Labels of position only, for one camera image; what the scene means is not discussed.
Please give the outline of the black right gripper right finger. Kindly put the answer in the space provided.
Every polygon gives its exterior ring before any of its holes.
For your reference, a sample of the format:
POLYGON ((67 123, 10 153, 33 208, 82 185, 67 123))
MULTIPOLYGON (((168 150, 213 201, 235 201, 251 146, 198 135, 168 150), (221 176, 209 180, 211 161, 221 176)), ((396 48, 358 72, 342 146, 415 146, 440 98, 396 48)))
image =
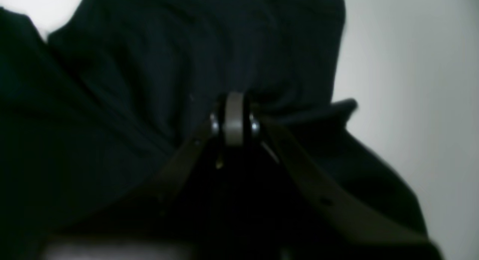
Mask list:
POLYGON ((425 235, 401 226, 342 189, 316 165, 293 135, 259 115, 244 94, 235 93, 235 146, 266 135, 272 157, 289 174, 301 195, 341 238, 334 245, 288 248, 291 260, 441 260, 425 235))

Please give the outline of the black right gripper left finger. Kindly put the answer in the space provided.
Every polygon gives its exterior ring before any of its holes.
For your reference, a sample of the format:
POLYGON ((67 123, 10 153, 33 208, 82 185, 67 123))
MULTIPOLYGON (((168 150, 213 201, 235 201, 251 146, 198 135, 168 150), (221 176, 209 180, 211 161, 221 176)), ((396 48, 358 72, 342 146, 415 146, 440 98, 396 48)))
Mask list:
POLYGON ((226 104, 234 96, 220 96, 211 114, 181 145, 171 159, 153 177, 125 197, 124 207, 133 208, 156 200, 163 212, 181 194, 202 154, 210 143, 223 140, 226 104))

